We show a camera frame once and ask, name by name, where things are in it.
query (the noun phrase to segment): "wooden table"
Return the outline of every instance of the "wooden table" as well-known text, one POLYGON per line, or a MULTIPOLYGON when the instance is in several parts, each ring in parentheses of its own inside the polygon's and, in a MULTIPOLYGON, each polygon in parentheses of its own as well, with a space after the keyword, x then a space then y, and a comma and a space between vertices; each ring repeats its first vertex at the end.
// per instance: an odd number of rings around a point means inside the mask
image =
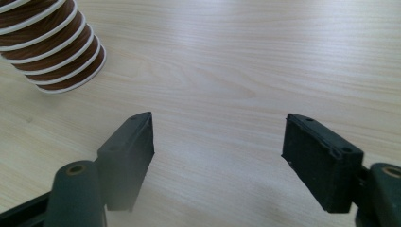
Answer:
POLYGON ((109 226, 354 226, 280 157, 288 113, 401 166, 401 3, 80 0, 107 49, 84 86, 46 95, 0 65, 0 212, 152 111, 155 156, 109 226))

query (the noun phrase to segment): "brown and white striped roll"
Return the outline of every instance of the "brown and white striped roll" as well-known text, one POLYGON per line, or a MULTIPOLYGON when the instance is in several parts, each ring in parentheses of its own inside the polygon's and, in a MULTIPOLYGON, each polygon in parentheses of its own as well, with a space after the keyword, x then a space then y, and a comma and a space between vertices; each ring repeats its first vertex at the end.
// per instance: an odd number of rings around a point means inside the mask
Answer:
POLYGON ((0 0, 0 53, 50 94, 84 84, 106 60, 74 0, 0 0))

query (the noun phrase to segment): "light wood surface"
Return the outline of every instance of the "light wood surface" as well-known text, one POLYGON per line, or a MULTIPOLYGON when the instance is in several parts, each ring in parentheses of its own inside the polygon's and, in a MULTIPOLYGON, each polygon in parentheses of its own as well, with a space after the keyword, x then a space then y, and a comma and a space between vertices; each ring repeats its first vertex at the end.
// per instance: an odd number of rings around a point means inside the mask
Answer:
POLYGON ((152 111, 155 156, 109 226, 354 226, 280 157, 288 113, 401 166, 401 2, 79 0, 107 49, 84 86, 45 95, 0 63, 0 212, 94 160, 152 111))

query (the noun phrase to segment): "wood grain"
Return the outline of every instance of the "wood grain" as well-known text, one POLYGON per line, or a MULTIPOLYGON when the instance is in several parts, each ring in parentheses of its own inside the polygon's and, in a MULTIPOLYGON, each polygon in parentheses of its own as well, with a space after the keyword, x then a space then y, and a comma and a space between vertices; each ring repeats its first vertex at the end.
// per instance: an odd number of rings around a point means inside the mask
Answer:
POLYGON ((152 111, 155 156, 132 213, 109 226, 354 226, 280 157, 287 113, 401 166, 401 2, 81 0, 107 49, 62 95, 0 63, 0 212, 152 111))

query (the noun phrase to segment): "bolt hole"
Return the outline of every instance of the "bolt hole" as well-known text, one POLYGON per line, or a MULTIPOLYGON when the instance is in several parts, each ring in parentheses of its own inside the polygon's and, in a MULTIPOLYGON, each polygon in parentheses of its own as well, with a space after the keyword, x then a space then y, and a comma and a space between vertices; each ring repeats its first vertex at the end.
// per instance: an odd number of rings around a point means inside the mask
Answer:
POLYGON ((83 172, 84 170, 85 170, 84 165, 71 166, 67 169, 67 175, 69 175, 69 176, 78 175, 79 173, 83 172))
POLYGON ((386 166, 382 168, 387 175, 390 175, 394 178, 401 178, 401 169, 391 167, 391 166, 386 166))
POLYGON ((346 153, 351 153, 352 150, 349 148, 342 148, 342 151, 346 152, 346 153))

